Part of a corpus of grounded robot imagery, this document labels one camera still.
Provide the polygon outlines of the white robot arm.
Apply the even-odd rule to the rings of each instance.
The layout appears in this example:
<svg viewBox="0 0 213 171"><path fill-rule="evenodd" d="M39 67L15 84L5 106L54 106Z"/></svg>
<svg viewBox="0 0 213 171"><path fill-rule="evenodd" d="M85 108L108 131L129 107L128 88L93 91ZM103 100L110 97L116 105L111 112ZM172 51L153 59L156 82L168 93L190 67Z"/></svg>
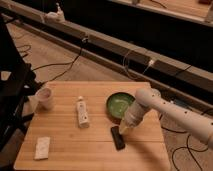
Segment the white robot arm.
<svg viewBox="0 0 213 171"><path fill-rule="evenodd" d="M213 149L213 120L164 100L154 89L136 90L135 101L126 110L119 125L119 133L126 134L137 127L151 109L169 117L200 142Z"/></svg>

